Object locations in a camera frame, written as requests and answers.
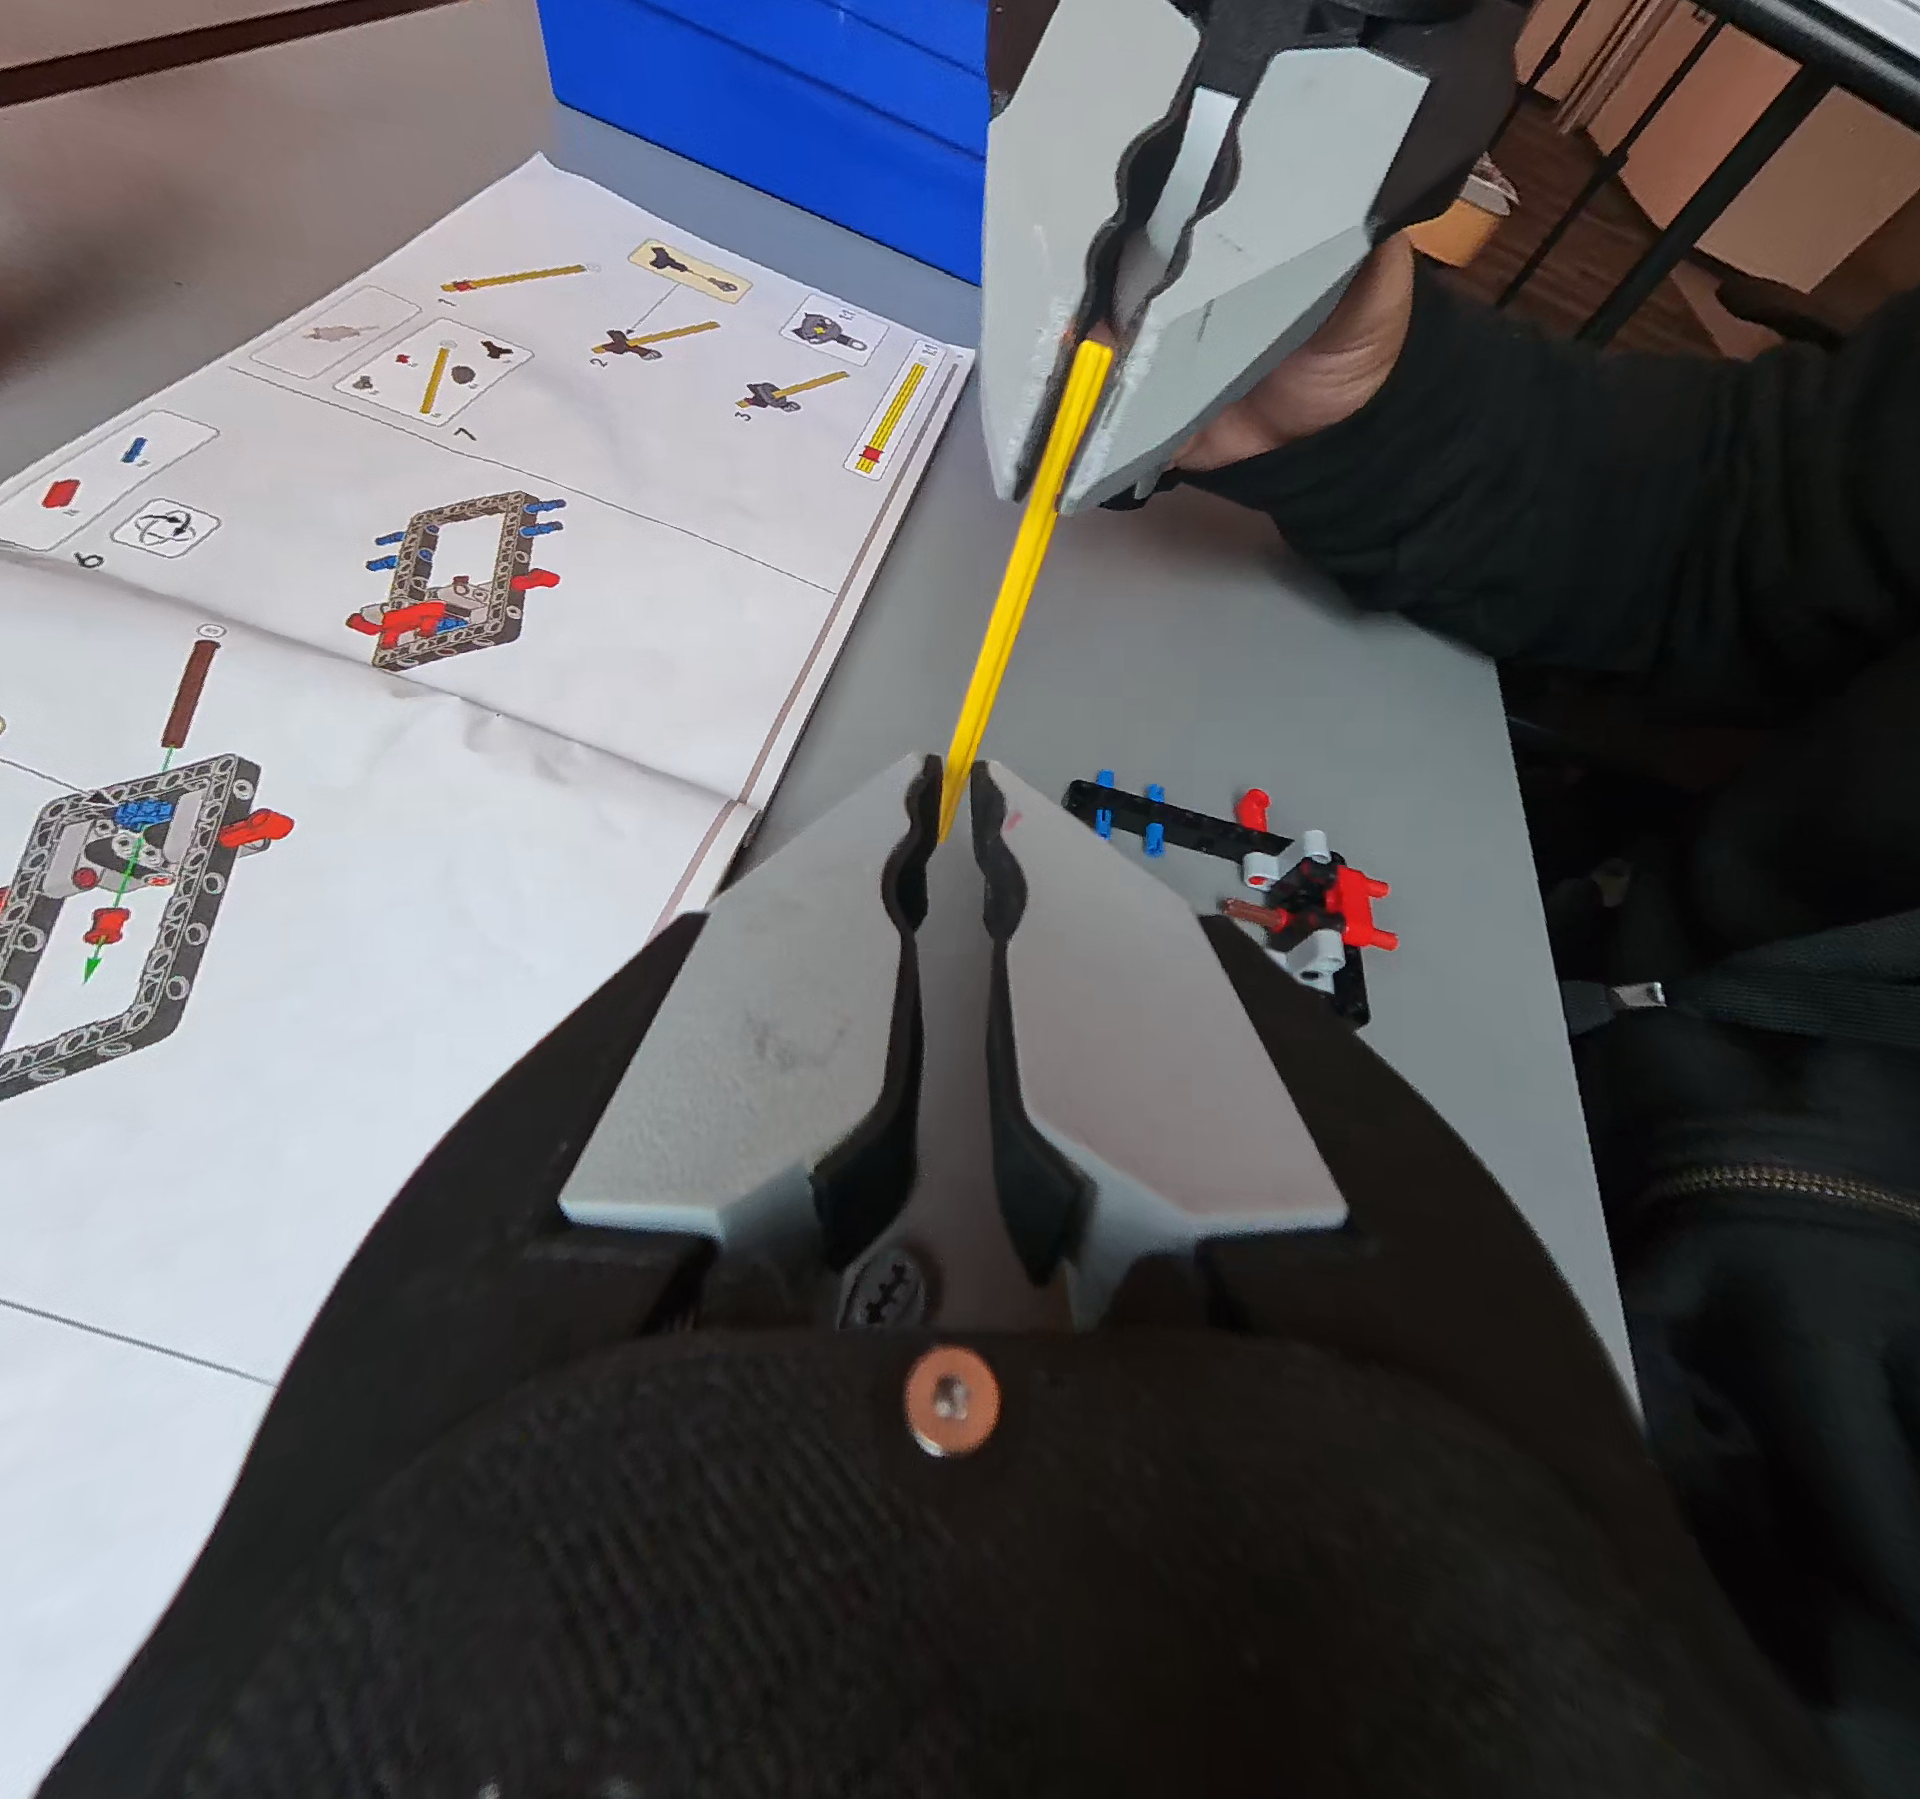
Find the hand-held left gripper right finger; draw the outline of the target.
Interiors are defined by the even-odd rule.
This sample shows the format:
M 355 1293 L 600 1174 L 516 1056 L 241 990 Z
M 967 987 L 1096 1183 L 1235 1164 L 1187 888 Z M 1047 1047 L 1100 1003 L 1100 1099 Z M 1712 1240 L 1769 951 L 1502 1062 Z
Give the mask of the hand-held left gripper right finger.
M 974 765 L 970 805 L 993 1183 L 1025 1281 L 1118 1290 L 1143 1260 L 1343 1229 L 1198 917 L 994 763 Z

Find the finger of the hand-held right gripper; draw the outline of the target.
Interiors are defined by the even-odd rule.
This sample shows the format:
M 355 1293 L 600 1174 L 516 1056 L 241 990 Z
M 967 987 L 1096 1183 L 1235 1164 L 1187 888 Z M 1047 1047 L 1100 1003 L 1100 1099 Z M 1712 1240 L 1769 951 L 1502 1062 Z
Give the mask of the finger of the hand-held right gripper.
M 1169 0 L 1057 0 L 989 126 L 980 243 L 980 426 L 1018 501 L 1088 315 L 1121 166 L 1172 111 L 1198 49 Z
M 1238 114 L 1232 191 L 1192 220 L 1147 297 L 1060 513 L 1165 467 L 1228 400 L 1308 337 L 1367 255 L 1369 214 L 1427 78 L 1369 50 L 1274 59 Z

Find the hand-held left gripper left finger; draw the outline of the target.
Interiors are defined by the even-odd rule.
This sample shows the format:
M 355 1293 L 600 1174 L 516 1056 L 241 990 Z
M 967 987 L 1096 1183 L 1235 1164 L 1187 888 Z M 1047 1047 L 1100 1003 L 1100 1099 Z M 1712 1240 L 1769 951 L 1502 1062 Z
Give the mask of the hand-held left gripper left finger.
M 699 915 L 558 1207 L 778 1267 L 846 1267 L 906 1205 L 916 933 L 942 793 L 900 758 Z

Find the yellow lego axle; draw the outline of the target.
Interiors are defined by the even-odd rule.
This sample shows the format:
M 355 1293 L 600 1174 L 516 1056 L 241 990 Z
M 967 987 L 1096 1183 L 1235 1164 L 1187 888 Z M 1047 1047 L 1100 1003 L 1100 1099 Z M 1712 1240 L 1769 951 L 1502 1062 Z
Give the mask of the yellow lego axle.
M 1114 349 L 1100 340 L 1080 342 L 1072 354 L 1068 381 L 1023 498 L 1018 537 L 998 580 L 994 606 L 948 743 L 937 827 L 940 845 L 948 841 L 970 784 L 971 765 L 980 752 L 1001 680 L 1043 570 L 1072 457 L 1093 421 L 1112 362 Z

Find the person's right forearm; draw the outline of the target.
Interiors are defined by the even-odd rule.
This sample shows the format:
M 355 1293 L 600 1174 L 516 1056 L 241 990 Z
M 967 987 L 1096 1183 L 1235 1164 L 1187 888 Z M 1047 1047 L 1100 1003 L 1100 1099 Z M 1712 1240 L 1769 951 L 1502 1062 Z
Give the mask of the person's right forearm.
M 1742 364 L 1556 342 L 1416 262 L 1358 414 L 1169 481 L 1268 516 L 1358 606 L 1751 711 L 1916 641 L 1916 440 L 1916 294 Z

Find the dark oval lego piece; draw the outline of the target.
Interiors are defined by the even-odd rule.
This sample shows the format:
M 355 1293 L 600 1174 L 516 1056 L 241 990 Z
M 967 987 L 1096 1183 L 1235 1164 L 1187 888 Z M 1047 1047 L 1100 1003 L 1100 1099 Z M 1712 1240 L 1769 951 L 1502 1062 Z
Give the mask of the dark oval lego piece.
M 832 1330 L 921 1333 L 937 1298 L 938 1281 L 925 1253 L 902 1240 L 885 1240 L 849 1266 Z

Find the white lego instruction booklet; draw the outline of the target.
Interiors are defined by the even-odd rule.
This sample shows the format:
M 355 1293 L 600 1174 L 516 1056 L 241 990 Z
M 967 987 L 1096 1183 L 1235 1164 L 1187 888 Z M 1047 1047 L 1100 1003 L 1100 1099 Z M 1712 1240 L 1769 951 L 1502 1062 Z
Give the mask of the white lego instruction booklet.
M 3 483 L 3 1795 L 424 1156 L 716 889 L 971 364 L 532 158 Z

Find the person's right hand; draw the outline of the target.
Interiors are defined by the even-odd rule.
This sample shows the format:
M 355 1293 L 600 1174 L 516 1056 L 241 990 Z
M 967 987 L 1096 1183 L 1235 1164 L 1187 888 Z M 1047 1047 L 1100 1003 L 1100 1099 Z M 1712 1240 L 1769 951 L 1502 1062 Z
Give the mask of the person's right hand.
M 1173 467 L 1233 467 L 1358 414 L 1400 359 L 1412 311 L 1414 259 L 1402 233 L 1376 248 L 1327 321 L 1187 443 Z

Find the tan box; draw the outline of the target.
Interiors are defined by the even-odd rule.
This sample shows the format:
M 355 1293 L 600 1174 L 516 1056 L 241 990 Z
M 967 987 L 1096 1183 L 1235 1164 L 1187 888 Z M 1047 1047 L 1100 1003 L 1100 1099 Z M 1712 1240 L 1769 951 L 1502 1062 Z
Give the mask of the tan box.
M 1405 228 L 1410 248 L 1443 269 L 1469 269 L 1496 230 L 1513 217 L 1517 188 L 1489 157 L 1480 157 L 1451 204 L 1438 217 Z

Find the blue plastic bin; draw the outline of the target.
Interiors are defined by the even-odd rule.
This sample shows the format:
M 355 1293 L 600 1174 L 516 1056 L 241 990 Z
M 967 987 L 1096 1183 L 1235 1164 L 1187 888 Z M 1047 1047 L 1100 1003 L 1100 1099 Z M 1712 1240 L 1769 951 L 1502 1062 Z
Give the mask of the blue plastic bin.
M 989 0 L 537 0 L 554 95 L 978 280 Z

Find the black office chair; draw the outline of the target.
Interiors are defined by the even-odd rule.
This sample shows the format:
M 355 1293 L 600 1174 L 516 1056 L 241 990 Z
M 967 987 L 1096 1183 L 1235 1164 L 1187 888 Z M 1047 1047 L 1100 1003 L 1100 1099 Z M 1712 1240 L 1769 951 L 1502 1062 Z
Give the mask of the black office chair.
M 1846 306 L 1823 304 L 1779 280 L 1729 273 L 1714 288 L 1715 304 L 1737 323 L 1758 327 L 1788 345 L 1822 351 L 1842 347 L 1869 319 Z

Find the person's black clothing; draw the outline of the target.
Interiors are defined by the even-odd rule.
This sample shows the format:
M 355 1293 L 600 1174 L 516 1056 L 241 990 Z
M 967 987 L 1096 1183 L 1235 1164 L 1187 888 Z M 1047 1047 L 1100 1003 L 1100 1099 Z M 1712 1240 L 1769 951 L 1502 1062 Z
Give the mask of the person's black clothing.
M 1916 911 L 1917 646 L 1737 708 L 1499 673 L 1553 970 L 1637 978 Z

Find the black zippered bag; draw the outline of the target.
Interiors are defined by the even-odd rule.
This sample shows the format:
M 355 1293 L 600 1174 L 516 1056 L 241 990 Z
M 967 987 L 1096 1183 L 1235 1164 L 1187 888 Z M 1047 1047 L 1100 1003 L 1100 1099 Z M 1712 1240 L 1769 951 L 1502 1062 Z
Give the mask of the black zippered bag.
M 1916 1758 L 1916 912 L 1563 985 L 1657 1466 L 1862 1758 Z

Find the black lego frame assembly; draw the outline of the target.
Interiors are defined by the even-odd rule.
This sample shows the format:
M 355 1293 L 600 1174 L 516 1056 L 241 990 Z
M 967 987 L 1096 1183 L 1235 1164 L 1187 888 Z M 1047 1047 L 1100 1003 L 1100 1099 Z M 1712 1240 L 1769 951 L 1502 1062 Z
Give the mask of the black lego frame assembly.
M 1374 1019 L 1364 954 L 1400 945 L 1377 917 L 1387 884 L 1356 871 L 1320 830 L 1276 834 L 1270 806 L 1265 792 L 1249 789 L 1233 816 L 1220 818 L 1172 805 L 1156 784 L 1123 792 L 1112 771 L 1072 779 L 1062 796 L 1062 809 L 1098 840 L 1123 834 L 1138 840 L 1144 858 L 1191 853 L 1233 868 L 1240 892 L 1220 902 L 1220 915 L 1337 1020 L 1363 1029 Z

